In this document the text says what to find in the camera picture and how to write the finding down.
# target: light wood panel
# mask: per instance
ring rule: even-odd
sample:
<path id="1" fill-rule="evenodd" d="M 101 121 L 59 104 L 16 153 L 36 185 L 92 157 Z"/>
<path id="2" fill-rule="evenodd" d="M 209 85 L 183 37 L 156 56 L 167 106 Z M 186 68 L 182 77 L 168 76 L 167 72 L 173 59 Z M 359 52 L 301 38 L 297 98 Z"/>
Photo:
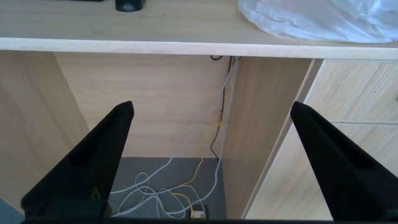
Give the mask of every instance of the light wood panel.
<path id="1" fill-rule="evenodd" d="M 56 54 L 72 93 L 93 128 L 111 109 L 132 100 L 135 115 L 123 156 L 171 157 L 207 114 L 178 156 L 213 157 L 213 140 L 228 57 Z M 220 141 L 215 145 L 220 151 Z"/>
<path id="2" fill-rule="evenodd" d="M 241 59 L 223 158 L 228 218 L 241 218 L 251 203 L 251 194 L 310 62 L 289 58 Z"/>
<path id="3" fill-rule="evenodd" d="M 303 82 L 301 84 L 300 89 L 298 90 L 298 92 L 296 94 L 296 97 L 295 97 L 294 101 L 303 101 L 305 99 L 305 97 L 308 94 L 309 89 L 312 86 L 312 83 L 313 83 L 315 77 L 318 74 L 319 68 L 322 65 L 322 63 L 323 63 L 323 60 L 321 60 L 321 59 L 312 60 L 310 66 L 308 68 L 307 74 L 304 77 L 304 80 L 303 80 Z M 255 186 L 255 188 L 254 188 L 254 190 L 253 190 L 253 192 L 251 194 L 249 202 L 248 202 L 248 204 L 246 205 L 246 208 L 243 211 L 243 214 L 242 214 L 243 218 L 246 217 L 246 215 L 248 214 L 250 206 L 251 206 L 255 196 L 257 195 L 257 192 L 259 191 L 259 189 L 260 189 L 260 187 L 262 185 L 262 181 L 264 180 L 269 168 L 271 167 L 272 162 L 274 161 L 275 156 L 278 153 L 278 150 L 279 150 L 280 146 L 282 145 L 282 143 L 284 141 L 284 138 L 286 137 L 286 134 L 289 131 L 289 128 L 290 128 L 291 124 L 292 124 L 292 120 L 290 119 L 290 117 L 287 116 L 285 118 L 285 121 L 284 121 L 284 124 L 282 126 L 282 129 L 280 130 L 279 135 L 278 135 L 278 137 L 277 137 L 277 139 L 275 141 L 275 144 L 274 144 L 273 148 L 271 149 L 271 153 L 269 154 L 269 157 L 268 157 L 268 160 L 266 162 L 266 165 L 264 166 L 264 168 L 263 168 L 263 170 L 261 172 L 261 175 L 259 177 L 259 181 L 257 181 L 257 184 L 256 184 L 256 186 Z"/>
<path id="4" fill-rule="evenodd" d="M 398 43 L 347 44 L 274 37 L 234 0 L 147 0 L 118 12 L 114 1 L 2 0 L 0 49 L 398 60 Z"/>
<path id="5" fill-rule="evenodd" d="M 52 53 L 0 51 L 0 197 L 20 201 L 87 133 Z"/>
<path id="6" fill-rule="evenodd" d="M 330 121 L 398 122 L 398 63 L 326 60 L 307 104 Z"/>
<path id="7" fill-rule="evenodd" d="M 337 124 L 336 127 L 398 175 L 398 126 Z M 294 125 L 246 218 L 331 220 Z"/>

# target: computer mouse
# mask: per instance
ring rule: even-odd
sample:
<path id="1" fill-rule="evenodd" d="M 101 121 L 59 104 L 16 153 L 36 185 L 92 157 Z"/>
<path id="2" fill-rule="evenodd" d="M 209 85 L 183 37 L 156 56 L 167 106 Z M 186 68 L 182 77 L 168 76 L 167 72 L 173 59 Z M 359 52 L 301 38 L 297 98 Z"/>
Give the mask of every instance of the computer mouse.
<path id="1" fill-rule="evenodd" d="M 120 12 L 135 12 L 142 9 L 146 0 L 115 0 L 116 10 Z"/>

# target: drawer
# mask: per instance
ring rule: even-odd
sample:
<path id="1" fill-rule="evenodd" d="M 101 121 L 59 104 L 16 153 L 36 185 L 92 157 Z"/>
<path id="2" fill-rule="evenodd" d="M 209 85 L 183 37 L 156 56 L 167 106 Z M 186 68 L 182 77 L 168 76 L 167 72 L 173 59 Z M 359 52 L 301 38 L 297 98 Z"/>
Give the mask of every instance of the drawer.
<path id="1" fill-rule="evenodd" d="M 398 126 L 339 124 L 336 127 L 398 175 Z M 294 125 L 290 127 L 246 218 L 332 219 Z"/>
<path id="2" fill-rule="evenodd" d="M 305 103 L 330 121 L 398 122 L 398 63 L 325 60 Z"/>

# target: floor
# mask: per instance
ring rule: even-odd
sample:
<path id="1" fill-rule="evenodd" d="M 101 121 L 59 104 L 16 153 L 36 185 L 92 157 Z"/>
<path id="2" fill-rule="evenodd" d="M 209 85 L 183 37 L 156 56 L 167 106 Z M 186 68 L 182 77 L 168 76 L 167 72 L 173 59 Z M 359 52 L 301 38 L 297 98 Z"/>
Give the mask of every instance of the floor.
<path id="1" fill-rule="evenodd" d="M 18 224 L 24 220 L 23 214 L 0 198 L 0 223 Z"/>
<path id="2" fill-rule="evenodd" d="M 166 164 L 169 158 L 143 158 L 143 157 L 124 157 L 121 159 L 119 164 L 118 173 L 113 184 L 113 191 L 125 189 L 134 185 L 136 175 L 140 172 L 146 172 L 149 175 Z M 177 186 L 183 182 L 190 180 L 197 168 L 200 159 L 197 158 L 175 158 L 165 169 L 157 173 L 153 178 L 150 179 L 150 186 L 154 190 L 159 190 L 163 187 L 169 188 Z M 197 190 L 200 197 L 204 197 L 211 190 L 215 183 L 215 169 L 217 161 L 216 159 L 204 159 L 201 165 L 196 179 L 191 185 Z M 221 166 L 218 172 L 218 182 L 212 192 L 212 194 L 203 201 L 208 206 L 209 219 L 226 219 L 225 210 L 225 198 L 224 198 L 224 186 Z M 125 196 L 131 192 L 123 192 L 120 194 L 112 194 L 109 197 L 109 203 L 111 204 L 113 214 L 118 210 L 118 207 Z M 190 189 L 178 189 L 175 193 L 186 194 L 193 202 L 197 200 L 197 197 Z M 121 210 L 125 210 L 133 207 L 141 199 L 141 194 L 133 194 L 129 197 Z M 164 194 L 161 196 L 164 201 L 164 207 L 168 211 L 181 210 L 181 205 L 172 197 L 170 194 Z M 185 198 L 180 198 L 184 206 L 188 205 Z M 162 218 L 168 218 L 166 214 L 160 212 Z M 154 198 L 148 200 L 143 206 L 137 210 L 121 215 L 120 217 L 133 217 L 133 218 L 158 218 L 156 210 L 156 200 Z"/>

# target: white plastic bag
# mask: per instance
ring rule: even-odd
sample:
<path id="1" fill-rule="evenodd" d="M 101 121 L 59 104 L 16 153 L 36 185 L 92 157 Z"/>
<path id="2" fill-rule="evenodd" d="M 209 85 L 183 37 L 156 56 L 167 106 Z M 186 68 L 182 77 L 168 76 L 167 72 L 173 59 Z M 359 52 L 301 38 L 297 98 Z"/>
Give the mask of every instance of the white plastic bag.
<path id="1" fill-rule="evenodd" d="M 305 40 L 360 43 L 398 39 L 398 0 L 239 0 L 261 30 Z"/>

